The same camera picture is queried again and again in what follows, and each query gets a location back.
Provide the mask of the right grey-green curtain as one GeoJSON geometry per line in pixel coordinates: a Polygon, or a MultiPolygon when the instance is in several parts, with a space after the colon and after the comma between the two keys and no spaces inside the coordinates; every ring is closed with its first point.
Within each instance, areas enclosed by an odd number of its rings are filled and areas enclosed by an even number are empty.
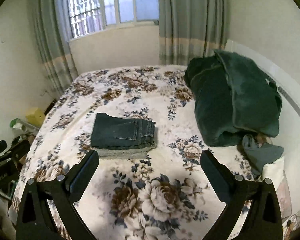
{"type": "Polygon", "coordinates": [[[228,0],[159,0],[159,59],[187,65],[224,49],[228,0]]]}

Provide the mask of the folded grey garment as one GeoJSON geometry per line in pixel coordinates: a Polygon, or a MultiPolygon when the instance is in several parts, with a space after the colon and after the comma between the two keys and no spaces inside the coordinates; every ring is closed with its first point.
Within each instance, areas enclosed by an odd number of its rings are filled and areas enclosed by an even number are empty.
{"type": "Polygon", "coordinates": [[[90,143],[101,159],[142,159],[156,148],[156,135],[156,128],[95,129],[90,143]]]}

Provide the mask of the floral bedspread on bed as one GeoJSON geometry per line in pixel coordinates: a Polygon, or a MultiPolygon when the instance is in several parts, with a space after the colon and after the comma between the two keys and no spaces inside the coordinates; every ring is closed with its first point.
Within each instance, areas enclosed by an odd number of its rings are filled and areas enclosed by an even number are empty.
{"type": "MultiPolygon", "coordinates": [[[[139,66],[78,76],[56,102],[36,136],[13,197],[19,205],[30,178],[66,175],[90,150],[97,113],[155,122],[157,146],[142,159],[101,159],[74,208],[95,239],[204,239],[223,209],[200,156],[209,150],[233,175],[254,178],[238,145],[207,146],[194,115],[184,66],[139,66]]],[[[63,239],[71,239],[56,206],[48,206],[63,239]]],[[[235,239],[251,201],[243,206],[228,239],[235,239]]]]}

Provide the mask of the yellow box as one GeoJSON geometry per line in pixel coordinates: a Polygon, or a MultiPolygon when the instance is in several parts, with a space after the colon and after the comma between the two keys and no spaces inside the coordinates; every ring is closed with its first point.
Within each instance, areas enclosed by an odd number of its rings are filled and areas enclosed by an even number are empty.
{"type": "Polygon", "coordinates": [[[27,122],[36,127],[42,126],[45,117],[46,115],[44,114],[44,112],[38,107],[30,108],[26,112],[27,122]]]}

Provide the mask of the window with white frame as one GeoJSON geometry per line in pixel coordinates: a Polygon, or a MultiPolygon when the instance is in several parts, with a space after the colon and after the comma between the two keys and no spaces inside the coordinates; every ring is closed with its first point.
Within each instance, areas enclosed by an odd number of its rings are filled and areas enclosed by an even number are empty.
{"type": "Polygon", "coordinates": [[[71,37],[110,28],[159,24],[159,0],[67,0],[71,37]]]}

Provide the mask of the dark blue denim jeans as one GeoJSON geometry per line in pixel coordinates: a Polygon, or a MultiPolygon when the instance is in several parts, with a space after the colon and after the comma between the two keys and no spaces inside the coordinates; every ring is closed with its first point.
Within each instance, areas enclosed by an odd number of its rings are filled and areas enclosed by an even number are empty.
{"type": "Polygon", "coordinates": [[[155,146],[155,122],[97,113],[90,144],[106,150],[132,150],[155,146]]]}

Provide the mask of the white pillow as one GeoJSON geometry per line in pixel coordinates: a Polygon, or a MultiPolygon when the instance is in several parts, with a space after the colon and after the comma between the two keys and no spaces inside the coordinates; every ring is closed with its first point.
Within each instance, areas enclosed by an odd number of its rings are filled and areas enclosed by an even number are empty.
{"type": "Polygon", "coordinates": [[[275,160],[273,163],[268,163],[264,165],[262,170],[262,180],[268,178],[272,181],[275,190],[278,189],[279,185],[283,180],[284,174],[284,162],[285,157],[275,160]]]}

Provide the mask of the dark green plush blanket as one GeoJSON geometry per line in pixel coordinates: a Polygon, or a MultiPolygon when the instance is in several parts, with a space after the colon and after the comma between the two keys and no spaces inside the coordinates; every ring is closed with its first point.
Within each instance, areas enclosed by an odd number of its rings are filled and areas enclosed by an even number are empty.
{"type": "Polygon", "coordinates": [[[215,50],[212,56],[192,59],[184,80],[207,146],[238,145],[246,134],[279,135],[281,96],[252,59],[215,50]]]}

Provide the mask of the grey-green curtain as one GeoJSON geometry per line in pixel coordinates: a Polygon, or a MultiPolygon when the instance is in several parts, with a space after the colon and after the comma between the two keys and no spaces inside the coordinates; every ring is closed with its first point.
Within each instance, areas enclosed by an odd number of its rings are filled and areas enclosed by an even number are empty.
{"type": "Polygon", "coordinates": [[[187,65],[224,49],[228,0],[159,0],[159,59],[187,65]]]}
{"type": "Polygon", "coordinates": [[[67,0],[29,0],[28,16],[51,92],[60,97],[78,77],[69,41],[67,0]]]}

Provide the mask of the left grey-green curtain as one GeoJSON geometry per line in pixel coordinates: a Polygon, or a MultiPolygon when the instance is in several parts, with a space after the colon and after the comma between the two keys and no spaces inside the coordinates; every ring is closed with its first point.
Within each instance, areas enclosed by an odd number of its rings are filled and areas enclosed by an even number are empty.
{"type": "Polygon", "coordinates": [[[67,0],[29,0],[28,16],[51,92],[60,97],[78,77],[69,41],[67,0]]]}

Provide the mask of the white headboard with grey stripe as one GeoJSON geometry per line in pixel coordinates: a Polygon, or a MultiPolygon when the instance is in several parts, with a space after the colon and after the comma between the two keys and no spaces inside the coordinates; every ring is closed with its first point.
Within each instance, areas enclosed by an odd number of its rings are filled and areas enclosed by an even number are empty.
{"type": "Polygon", "coordinates": [[[300,85],[270,59],[242,44],[228,40],[225,49],[253,59],[277,85],[282,98],[282,110],[279,135],[273,143],[285,149],[284,171],[292,212],[296,213],[300,211],[300,85]]]}

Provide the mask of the grey-blue cloth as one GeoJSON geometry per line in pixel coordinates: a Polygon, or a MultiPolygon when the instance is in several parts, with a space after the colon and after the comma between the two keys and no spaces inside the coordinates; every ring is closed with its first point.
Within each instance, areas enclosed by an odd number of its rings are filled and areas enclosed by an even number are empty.
{"type": "Polygon", "coordinates": [[[272,164],[281,158],[284,152],[282,146],[269,143],[267,137],[261,133],[246,134],[242,139],[242,148],[249,161],[254,178],[258,178],[266,164],[272,164]]]}

